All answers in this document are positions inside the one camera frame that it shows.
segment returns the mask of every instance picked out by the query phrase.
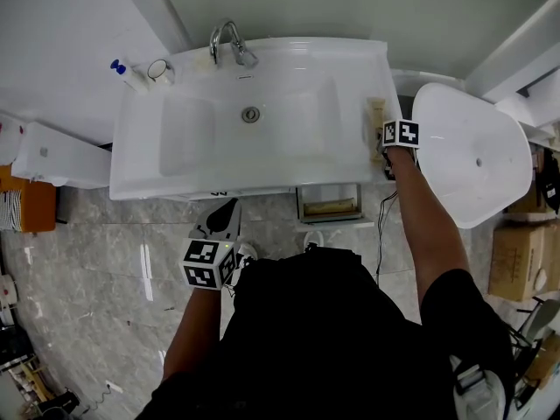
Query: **cup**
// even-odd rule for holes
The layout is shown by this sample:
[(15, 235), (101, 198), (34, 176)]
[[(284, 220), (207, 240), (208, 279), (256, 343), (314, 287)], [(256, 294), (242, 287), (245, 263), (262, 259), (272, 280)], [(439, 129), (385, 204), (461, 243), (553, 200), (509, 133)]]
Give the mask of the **cup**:
[(156, 84), (170, 86), (175, 81), (175, 73), (166, 60), (158, 59), (148, 67), (148, 77)]

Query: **black shirt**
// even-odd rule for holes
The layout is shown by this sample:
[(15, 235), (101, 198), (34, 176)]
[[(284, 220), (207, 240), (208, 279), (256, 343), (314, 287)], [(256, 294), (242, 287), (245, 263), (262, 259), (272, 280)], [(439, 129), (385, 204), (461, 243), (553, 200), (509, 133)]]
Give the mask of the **black shirt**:
[(235, 313), (198, 374), (175, 374), (139, 420), (314, 416), (455, 418), (451, 354), (513, 394), (508, 332), (470, 274), (443, 274), (404, 318), (350, 251), (315, 248), (245, 268)]

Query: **black and white marker cube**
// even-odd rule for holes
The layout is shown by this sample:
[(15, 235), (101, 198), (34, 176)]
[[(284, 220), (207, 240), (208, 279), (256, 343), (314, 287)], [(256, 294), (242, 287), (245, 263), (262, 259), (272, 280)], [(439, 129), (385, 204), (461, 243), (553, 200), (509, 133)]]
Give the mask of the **black and white marker cube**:
[(383, 123), (383, 146), (419, 147), (418, 123), (399, 118)]
[(232, 241), (187, 239), (178, 266), (188, 286), (221, 290), (237, 267), (239, 244)]

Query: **sink countertop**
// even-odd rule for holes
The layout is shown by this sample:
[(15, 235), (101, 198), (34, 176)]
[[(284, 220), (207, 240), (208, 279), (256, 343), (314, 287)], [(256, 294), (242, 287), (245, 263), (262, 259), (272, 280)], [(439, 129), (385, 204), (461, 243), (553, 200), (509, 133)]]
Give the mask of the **sink countertop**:
[[(401, 116), (387, 44), (267, 38), (247, 46), (260, 60), (253, 69), (236, 65), (228, 45), (216, 68), (201, 48), (166, 58), (173, 86), (125, 93), (111, 199), (385, 179), (366, 135), (368, 97), (386, 100), (386, 119)], [(261, 120), (241, 121), (248, 105)]]

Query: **bottle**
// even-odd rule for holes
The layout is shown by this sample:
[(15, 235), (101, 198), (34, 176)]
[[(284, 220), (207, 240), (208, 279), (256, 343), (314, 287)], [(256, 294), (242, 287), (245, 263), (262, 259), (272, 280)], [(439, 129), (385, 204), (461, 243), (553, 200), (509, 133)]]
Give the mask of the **bottle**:
[(132, 70), (132, 67), (120, 64), (119, 59), (115, 59), (111, 62), (111, 69), (114, 69), (121, 79), (140, 95), (145, 95), (148, 92), (148, 84), (145, 79), (141, 74)]

